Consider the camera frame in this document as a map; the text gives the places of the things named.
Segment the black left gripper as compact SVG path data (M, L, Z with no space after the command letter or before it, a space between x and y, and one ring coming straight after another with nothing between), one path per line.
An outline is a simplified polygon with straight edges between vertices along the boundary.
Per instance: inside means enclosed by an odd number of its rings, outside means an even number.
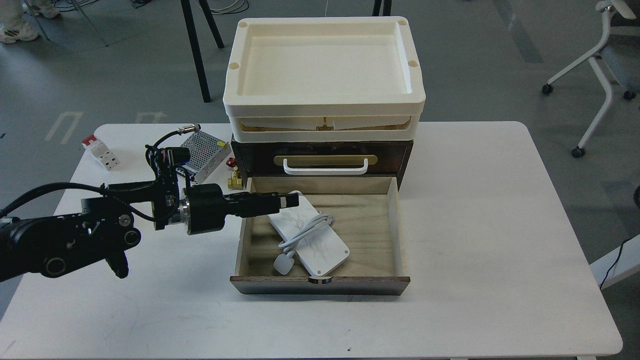
M281 209L298 207L299 194L250 193L231 194L230 199L215 183L195 185L183 189L187 204L186 233L198 235L220 231L226 224L227 215L254 218L261 215L278 214Z

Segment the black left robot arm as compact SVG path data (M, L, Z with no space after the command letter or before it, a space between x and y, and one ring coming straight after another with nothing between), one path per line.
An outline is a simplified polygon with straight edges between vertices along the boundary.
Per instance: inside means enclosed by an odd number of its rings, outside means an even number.
M188 235L224 228L227 215L253 218L278 214L300 203L298 194L223 194L217 184L186 187L184 198L164 216L168 224L185 224ZM82 201L82 212L44 218L1 220L1 280L28 272L59 278L105 260L118 278L129 273L125 252L142 239L134 226L130 202L113 197Z

